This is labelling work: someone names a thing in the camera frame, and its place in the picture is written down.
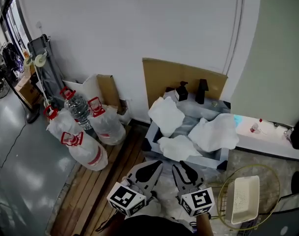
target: white cloth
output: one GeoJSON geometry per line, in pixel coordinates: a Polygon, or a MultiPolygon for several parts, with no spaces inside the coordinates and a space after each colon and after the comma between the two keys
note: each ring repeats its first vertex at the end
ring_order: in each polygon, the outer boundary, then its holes
{"type": "Polygon", "coordinates": [[[171,97],[159,97],[148,111],[149,117],[157,124],[163,136],[170,137],[182,125],[184,114],[177,109],[171,97]]]}
{"type": "Polygon", "coordinates": [[[205,152],[234,149],[239,142],[232,114],[220,114],[210,122],[202,118],[189,133],[189,138],[205,152]]]}
{"type": "Polygon", "coordinates": [[[202,156],[195,148],[194,144],[183,135],[179,135],[175,138],[161,137],[158,140],[160,150],[163,155],[174,161],[185,161],[192,156],[202,156]]]}

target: clothing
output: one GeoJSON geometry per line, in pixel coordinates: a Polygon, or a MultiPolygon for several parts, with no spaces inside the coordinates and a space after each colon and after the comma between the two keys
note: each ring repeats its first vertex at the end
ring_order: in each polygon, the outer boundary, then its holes
{"type": "Polygon", "coordinates": [[[181,223],[172,222],[166,218],[139,215],[124,220],[118,230],[118,235],[128,236],[192,236],[193,233],[181,223]]]}

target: black soap dispenser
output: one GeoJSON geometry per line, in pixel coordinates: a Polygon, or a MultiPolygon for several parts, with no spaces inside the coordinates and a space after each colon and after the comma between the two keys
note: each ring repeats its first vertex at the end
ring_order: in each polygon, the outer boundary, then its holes
{"type": "Polygon", "coordinates": [[[200,79],[200,80],[199,80],[198,91],[197,91],[196,98],[195,98],[195,101],[196,101],[198,104],[204,104],[204,100],[205,100],[205,91],[208,91],[207,80],[205,80],[205,79],[200,79]]]}
{"type": "Polygon", "coordinates": [[[178,101],[186,100],[188,98],[188,91],[185,88],[185,85],[187,82],[181,81],[180,86],[175,90],[175,97],[178,99],[178,101]]]}

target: white plastic bag on jug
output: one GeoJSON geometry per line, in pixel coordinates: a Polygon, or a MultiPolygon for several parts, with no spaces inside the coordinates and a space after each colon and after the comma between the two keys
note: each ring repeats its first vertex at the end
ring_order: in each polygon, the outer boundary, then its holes
{"type": "Polygon", "coordinates": [[[98,97],[88,101],[92,115],[88,117],[101,142],[117,145],[125,138],[125,129],[115,109],[103,106],[98,97]]]}
{"type": "Polygon", "coordinates": [[[104,147],[83,131],[78,134],[63,132],[61,143],[69,148],[76,161],[90,170],[100,171],[108,164],[104,147]]]}
{"type": "Polygon", "coordinates": [[[49,130],[49,132],[53,134],[54,137],[56,137],[59,141],[61,140],[63,132],[78,134],[83,131],[83,128],[64,108],[61,111],[58,111],[49,105],[44,110],[44,115],[46,115],[50,120],[47,130],[49,130]]]}

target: white basket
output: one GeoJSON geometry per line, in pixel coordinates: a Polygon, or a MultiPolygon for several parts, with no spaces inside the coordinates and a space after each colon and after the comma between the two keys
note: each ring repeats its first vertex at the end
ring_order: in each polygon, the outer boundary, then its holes
{"type": "Polygon", "coordinates": [[[259,177],[239,177],[228,185],[225,219],[236,225],[257,217],[259,177]]]}

